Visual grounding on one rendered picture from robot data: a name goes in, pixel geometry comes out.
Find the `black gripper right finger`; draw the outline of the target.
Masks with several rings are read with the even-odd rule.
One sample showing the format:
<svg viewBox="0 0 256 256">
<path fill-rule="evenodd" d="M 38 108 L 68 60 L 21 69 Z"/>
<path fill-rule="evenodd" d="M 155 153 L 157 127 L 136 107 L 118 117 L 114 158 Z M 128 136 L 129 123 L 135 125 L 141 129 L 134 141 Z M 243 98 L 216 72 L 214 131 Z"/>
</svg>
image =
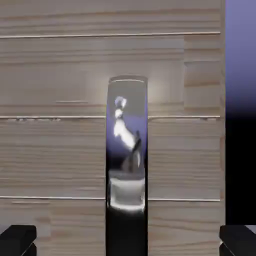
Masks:
<svg viewBox="0 0 256 256">
<path fill-rule="evenodd" d="M 256 256 L 256 225 L 222 225 L 219 256 Z"/>
</svg>

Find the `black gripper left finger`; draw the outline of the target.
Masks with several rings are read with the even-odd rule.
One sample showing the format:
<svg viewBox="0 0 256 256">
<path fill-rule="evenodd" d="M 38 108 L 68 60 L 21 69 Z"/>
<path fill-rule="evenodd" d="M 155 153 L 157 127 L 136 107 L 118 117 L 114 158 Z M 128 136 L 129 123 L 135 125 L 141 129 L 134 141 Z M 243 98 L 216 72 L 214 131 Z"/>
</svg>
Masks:
<svg viewBox="0 0 256 256">
<path fill-rule="evenodd" d="M 11 225 L 0 234 L 0 256 L 37 256 L 35 225 Z"/>
</svg>

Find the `light wood cabinet door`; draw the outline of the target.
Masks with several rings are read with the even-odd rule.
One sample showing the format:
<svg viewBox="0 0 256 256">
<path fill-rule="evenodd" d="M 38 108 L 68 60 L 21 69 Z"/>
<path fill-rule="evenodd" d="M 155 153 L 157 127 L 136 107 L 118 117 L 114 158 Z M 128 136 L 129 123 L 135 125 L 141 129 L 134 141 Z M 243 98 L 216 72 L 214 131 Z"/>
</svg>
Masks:
<svg viewBox="0 0 256 256">
<path fill-rule="evenodd" d="M 105 120 L 0 120 L 0 196 L 102 198 Z M 148 196 L 220 198 L 220 123 L 148 122 Z"/>
<path fill-rule="evenodd" d="M 102 116 L 109 79 L 148 79 L 151 116 L 220 113 L 218 34 L 0 40 L 0 116 Z"/>
<path fill-rule="evenodd" d="M 105 256 L 101 199 L 0 199 L 0 232 L 10 225 L 37 228 L 38 256 Z M 148 256 L 219 256 L 218 202 L 148 203 Z"/>
</svg>

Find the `light wood cabinet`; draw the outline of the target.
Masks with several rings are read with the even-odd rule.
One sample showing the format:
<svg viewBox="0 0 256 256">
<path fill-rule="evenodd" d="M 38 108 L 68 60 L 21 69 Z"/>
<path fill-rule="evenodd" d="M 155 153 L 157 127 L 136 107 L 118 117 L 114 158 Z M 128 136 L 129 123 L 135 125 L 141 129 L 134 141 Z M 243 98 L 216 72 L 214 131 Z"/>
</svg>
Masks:
<svg viewBox="0 0 256 256">
<path fill-rule="evenodd" d="M 38 38 L 160 37 L 220 35 L 221 0 L 0 0 L 0 40 Z M 84 120 L 103 115 L 12 115 L 0 120 Z M 219 115 L 150 115 L 222 123 Z M 99 197 L 1 196 L 18 200 L 102 200 Z M 150 198 L 150 201 L 217 202 L 213 199 Z"/>
</svg>

